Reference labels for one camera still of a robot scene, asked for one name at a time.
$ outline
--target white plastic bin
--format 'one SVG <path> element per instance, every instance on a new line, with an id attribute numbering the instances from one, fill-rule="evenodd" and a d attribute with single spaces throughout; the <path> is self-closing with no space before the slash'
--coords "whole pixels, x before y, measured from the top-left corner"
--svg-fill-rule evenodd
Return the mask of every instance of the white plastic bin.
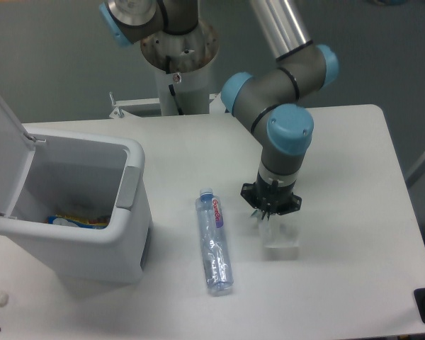
<path id="1" fill-rule="evenodd" d="M 144 160 L 134 140 L 26 131 L 0 97 L 0 235 L 57 273 L 138 282 L 152 224 Z M 110 215 L 110 223 L 95 230 L 45 223 L 56 214 Z"/>

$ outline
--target bottle cap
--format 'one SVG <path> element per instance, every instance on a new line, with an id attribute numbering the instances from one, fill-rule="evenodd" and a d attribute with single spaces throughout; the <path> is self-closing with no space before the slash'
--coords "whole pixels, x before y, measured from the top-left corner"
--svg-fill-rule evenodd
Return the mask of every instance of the bottle cap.
<path id="1" fill-rule="evenodd" d="M 203 188 L 200 190 L 200 196 L 207 195 L 207 194 L 212 195 L 213 190 L 211 188 Z"/>

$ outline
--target trash bin lid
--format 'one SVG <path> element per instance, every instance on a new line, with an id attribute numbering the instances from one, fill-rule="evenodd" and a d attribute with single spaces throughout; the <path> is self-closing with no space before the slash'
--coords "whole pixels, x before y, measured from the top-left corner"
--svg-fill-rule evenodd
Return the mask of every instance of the trash bin lid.
<path id="1" fill-rule="evenodd" d="M 0 215 L 8 216 L 30 169 L 35 143 L 0 97 Z"/>

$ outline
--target bin handle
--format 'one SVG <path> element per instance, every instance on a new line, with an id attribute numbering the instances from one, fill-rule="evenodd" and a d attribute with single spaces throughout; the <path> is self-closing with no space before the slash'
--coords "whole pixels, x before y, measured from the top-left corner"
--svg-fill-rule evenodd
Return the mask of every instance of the bin handle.
<path id="1" fill-rule="evenodd" d="M 127 166 L 121 181 L 116 207 L 131 210 L 134 198 L 142 178 L 142 170 L 136 166 Z"/>

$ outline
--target transparent container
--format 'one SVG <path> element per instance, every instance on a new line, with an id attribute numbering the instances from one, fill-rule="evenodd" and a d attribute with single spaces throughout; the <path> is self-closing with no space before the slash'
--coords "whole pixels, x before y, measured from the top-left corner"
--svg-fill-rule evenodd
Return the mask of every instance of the transparent container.
<path id="1" fill-rule="evenodd" d="M 214 296 L 226 295 L 232 290 L 233 273 L 220 200 L 212 189 L 205 188 L 200 191 L 195 208 L 208 292 Z"/>
<path id="2" fill-rule="evenodd" d="M 295 260 L 299 256 L 299 226 L 289 215 L 271 215 L 261 219 L 257 210 L 258 230 L 266 260 Z"/>

